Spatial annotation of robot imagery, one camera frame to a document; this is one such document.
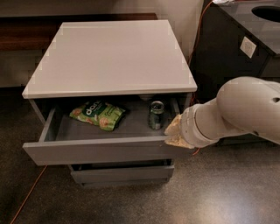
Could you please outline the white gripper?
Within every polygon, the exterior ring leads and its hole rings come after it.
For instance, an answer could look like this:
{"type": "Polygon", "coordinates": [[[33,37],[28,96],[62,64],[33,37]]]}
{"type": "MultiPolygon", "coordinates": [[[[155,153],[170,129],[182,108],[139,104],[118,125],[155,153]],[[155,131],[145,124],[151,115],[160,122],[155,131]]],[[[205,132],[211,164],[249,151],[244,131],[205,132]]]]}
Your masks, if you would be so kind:
{"type": "Polygon", "coordinates": [[[182,115],[176,115],[164,133],[168,136],[164,140],[166,144],[193,149],[216,144],[224,137],[242,136],[247,134],[247,131],[227,122],[213,99],[204,104],[195,104],[187,108],[182,115]],[[183,138],[174,136],[178,133],[183,138]]]}

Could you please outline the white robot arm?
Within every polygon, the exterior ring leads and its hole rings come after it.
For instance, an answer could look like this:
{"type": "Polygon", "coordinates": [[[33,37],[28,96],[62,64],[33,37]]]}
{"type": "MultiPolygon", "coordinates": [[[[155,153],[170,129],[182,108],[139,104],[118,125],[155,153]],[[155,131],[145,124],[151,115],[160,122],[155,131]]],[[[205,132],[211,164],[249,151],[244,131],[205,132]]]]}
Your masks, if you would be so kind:
{"type": "Polygon", "coordinates": [[[176,115],[164,133],[166,144],[188,149],[246,134],[280,144],[280,83],[234,78],[211,101],[176,115]]]}

